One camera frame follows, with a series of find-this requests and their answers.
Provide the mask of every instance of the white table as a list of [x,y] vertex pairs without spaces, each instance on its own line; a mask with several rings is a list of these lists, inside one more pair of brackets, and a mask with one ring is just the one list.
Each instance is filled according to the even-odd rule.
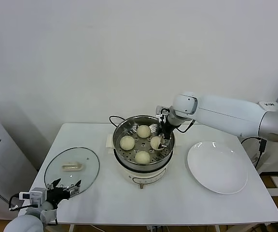
[[[139,189],[118,172],[115,157],[105,147],[111,124],[64,124],[31,188],[45,187],[44,172],[50,161],[70,147],[87,147],[99,158],[100,170],[94,184],[57,210],[61,224],[94,225],[229,225],[245,231],[254,224],[277,222],[278,209],[239,140],[228,133],[194,125],[177,134],[178,146],[165,176]],[[221,195],[201,186],[185,166],[188,150],[200,141],[223,142],[242,157],[248,182],[236,194]]]

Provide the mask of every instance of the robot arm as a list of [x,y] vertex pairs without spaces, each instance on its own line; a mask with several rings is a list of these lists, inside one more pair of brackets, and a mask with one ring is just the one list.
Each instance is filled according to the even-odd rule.
[[160,133],[162,145],[171,132],[187,120],[197,122],[240,137],[262,137],[278,142],[278,111],[265,111],[259,105],[217,96],[196,96],[185,92],[174,99],[166,111]]
[[[53,220],[56,221],[57,205],[63,199],[69,199],[80,191],[81,180],[69,187],[57,187],[61,179],[55,180],[45,188],[34,188],[30,192],[20,192],[14,195],[20,200],[29,200],[30,207],[26,214],[16,217],[4,229],[4,232],[43,232],[44,228]],[[14,207],[11,211],[26,208]]]

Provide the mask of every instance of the glass lid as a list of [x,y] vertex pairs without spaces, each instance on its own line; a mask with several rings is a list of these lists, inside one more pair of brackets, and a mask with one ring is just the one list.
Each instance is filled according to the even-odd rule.
[[81,180],[80,192],[87,190],[99,172],[99,160],[94,151],[85,147],[73,147],[56,156],[48,165],[45,185],[61,178],[58,187],[70,187]]

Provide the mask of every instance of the white ceramic plate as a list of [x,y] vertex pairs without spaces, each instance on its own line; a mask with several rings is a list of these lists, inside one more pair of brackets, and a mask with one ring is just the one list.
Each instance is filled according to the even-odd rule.
[[217,193],[237,193],[248,179],[239,155],[222,143],[195,144],[188,152],[187,163],[196,180]]

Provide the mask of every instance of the wooden floor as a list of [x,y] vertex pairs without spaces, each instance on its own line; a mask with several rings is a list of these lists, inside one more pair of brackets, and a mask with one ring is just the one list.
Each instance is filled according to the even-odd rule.
[[[275,187],[271,178],[269,176],[262,176],[262,180],[267,188]],[[278,197],[273,197],[275,204],[278,207]],[[5,226],[8,224],[9,221],[0,220],[0,232],[2,232]],[[145,226],[98,226],[105,232],[146,232],[147,228]],[[68,231],[69,225],[62,225],[63,230],[66,232]],[[191,230],[187,226],[169,226],[169,231],[167,230],[166,226],[163,228],[159,228],[158,232],[215,232],[213,226],[191,226]],[[220,226],[221,231],[224,232],[227,229],[227,226]],[[268,227],[269,232],[276,232],[276,230],[272,227]],[[97,229],[93,228],[92,226],[75,226],[74,232],[99,232]]]

